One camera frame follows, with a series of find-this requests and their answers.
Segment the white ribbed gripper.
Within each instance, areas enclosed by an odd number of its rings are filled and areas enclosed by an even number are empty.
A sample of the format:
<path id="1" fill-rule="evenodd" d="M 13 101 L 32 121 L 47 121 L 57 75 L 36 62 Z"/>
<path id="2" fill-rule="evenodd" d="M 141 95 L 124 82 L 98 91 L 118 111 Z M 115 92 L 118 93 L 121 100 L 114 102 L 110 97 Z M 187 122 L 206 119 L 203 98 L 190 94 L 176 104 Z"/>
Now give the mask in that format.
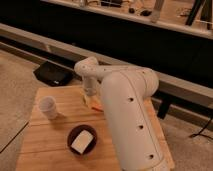
<path id="1" fill-rule="evenodd" d="M 87 105 L 87 107 L 91 107 L 91 99 L 88 96 L 94 96 L 97 94 L 97 89 L 96 89 L 97 80 L 93 77 L 83 77 L 82 82 L 83 82 L 84 92 L 87 95 L 87 96 L 86 95 L 83 96 L 83 100 L 85 104 Z M 94 108 L 102 109 L 99 96 L 96 95 L 93 97 L 93 103 L 94 103 L 93 105 Z"/>

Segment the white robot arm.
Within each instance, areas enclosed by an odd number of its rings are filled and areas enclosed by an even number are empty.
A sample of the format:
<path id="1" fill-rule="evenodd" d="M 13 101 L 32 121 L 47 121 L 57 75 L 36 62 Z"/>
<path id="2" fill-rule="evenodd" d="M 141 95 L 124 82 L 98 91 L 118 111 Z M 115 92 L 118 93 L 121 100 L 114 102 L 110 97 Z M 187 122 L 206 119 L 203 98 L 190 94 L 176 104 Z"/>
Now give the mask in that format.
<path id="1" fill-rule="evenodd" d="M 101 65 L 94 57 L 77 62 L 86 95 L 98 94 L 122 171 L 169 171 L 144 100 L 159 86 L 156 73 L 134 65 Z"/>

